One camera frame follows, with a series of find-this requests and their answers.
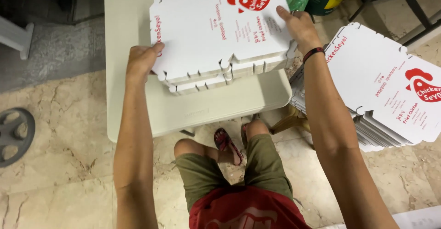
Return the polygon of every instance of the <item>hand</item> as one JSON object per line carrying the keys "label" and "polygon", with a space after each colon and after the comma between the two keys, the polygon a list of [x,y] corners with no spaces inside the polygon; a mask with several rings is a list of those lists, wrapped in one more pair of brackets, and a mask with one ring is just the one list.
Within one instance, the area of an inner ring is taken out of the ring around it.
{"label": "hand", "polygon": [[276,10],[279,16],[285,20],[289,34],[299,44],[299,51],[303,55],[313,48],[323,47],[307,12],[296,11],[291,15],[282,6],[278,6]]}
{"label": "hand", "polygon": [[156,57],[164,48],[163,43],[157,43],[152,47],[132,46],[130,48],[129,62],[127,63],[126,83],[147,81],[147,75],[155,64]]}

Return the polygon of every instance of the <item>person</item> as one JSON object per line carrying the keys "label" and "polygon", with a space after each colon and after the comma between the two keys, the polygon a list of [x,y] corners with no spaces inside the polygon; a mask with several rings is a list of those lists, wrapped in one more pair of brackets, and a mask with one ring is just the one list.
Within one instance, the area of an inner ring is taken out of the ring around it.
{"label": "person", "polygon": [[[307,13],[291,14],[281,6],[277,12],[303,55],[322,46]],[[144,89],[163,48],[159,43],[130,50],[113,169],[119,229],[158,228],[153,139]],[[346,227],[397,229],[363,161],[354,123],[333,84],[324,53],[312,54],[304,65],[312,139]],[[218,167],[220,162],[238,165],[242,161],[223,129],[214,135],[218,149],[190,139],[176,143],[174,154],[184,182],[190,228],[309,228],[293,202],[291,183],[265,124],[252,121],[242,127],[242,133],[247,156],[244,185],[230,185]]]}

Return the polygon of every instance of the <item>marble floor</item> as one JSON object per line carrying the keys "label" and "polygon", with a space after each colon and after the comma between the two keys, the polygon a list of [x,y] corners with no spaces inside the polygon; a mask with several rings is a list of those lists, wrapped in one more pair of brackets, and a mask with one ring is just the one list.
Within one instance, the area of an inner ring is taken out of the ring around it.
{"label": "marble floor", "polygon": [[[418,0],[428,16],[441,0]],[[322,42],[328,42],[356,5],[345,2],[327,17],[316,17]],[[404,0],[374,2],[356,21],[394,39],[419,23]],[[441,35],[414,54],[441,66]],[[295,71],[300,63],[296,58]],[[105,71],[0,94],[0,111],[24,107],[35,117],[37,131],[29,151],[0,169],[0,224],[9,228],[115,228],[113,188],[115,144],[106,135]],[[284,108],[261,113],[275,124]],[[236,118],[197,127],[195,140],[214,147],[212,135],[224,127],[243,149],[239,129],[250,118]],[[155,138],[154,197],[159,228],[187,228],[184,189],[174,165],[173,146],[184,138],[172,133]],[[337,201],[310,148],[308,133],[289,129],[273,136],[290,179],[297,205],[308,225],[319,228],[343,223]],[[393,214],[441,204],[441,138],[432,143],[363,153],[366,165]],[[222,164],[232,183],[243,179],[244,166]]]}

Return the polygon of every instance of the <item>yellow label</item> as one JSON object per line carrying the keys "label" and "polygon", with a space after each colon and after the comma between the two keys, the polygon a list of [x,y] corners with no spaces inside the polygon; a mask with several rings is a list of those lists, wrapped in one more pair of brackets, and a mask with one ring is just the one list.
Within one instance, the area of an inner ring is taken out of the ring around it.
{"label": "yellow label", "polygon": [[325,6],[325,9],[337,7],[341,3],[341,1],[343,0],[329,0]]}

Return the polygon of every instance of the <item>red wristband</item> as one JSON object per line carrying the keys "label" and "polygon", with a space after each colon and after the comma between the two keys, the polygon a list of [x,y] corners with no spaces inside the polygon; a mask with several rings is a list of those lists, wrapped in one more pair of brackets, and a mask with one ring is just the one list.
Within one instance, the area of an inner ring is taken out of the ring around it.
{"label": "red wristband", "polygon": [[309,57],[311,57],[314,53],[325,53],[325,51],[323,50],[323,47],[317,47],[317,48],[311,49],[311,51],[309,51],[307,54],[305,54],[305,57],[303,57],[303,63],[305,63],[306,60]]}

